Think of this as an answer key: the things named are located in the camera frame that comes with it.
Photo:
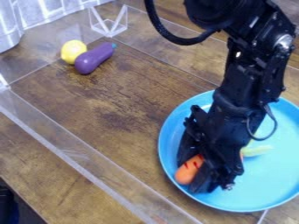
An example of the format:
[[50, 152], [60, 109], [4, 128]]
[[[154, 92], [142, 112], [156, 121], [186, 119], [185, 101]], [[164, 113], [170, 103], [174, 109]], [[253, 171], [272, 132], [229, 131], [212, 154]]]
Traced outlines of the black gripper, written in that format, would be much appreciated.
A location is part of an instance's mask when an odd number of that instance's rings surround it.
[[246, 98], [238, 105], [217, 89], [212, 94], [212, 104], [205, 112], [197, 105], [190, 106], [190, 115], [184, 119], [184, 132], [176, 153], [176, 164], [181, 166], [194, 155], [200, 161], [190, 162], [190, 193], [210, 193], [217, 187], [228, 190], [234, 178], [244, 173], [240, 149], [256, 137], [257, 128], [265, 116], [273, 117], [266, 104], [254, 104]]

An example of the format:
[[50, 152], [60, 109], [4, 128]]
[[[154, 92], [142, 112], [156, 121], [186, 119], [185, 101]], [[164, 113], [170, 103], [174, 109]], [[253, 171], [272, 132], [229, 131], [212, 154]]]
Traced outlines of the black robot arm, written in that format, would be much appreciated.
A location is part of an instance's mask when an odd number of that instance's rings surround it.
[[176, 154], [177, 165], [202, 157], [189, 191], [209, 193], [233, 186], [244, 172], [240, 149], [262, 120], [273, 116], [268, 104], [285, 90], [295, 25], [270, 0], [184, 0], [184, 6], [198, 27], [228, 34], [224, 80], [209, 110], [190, 107]]

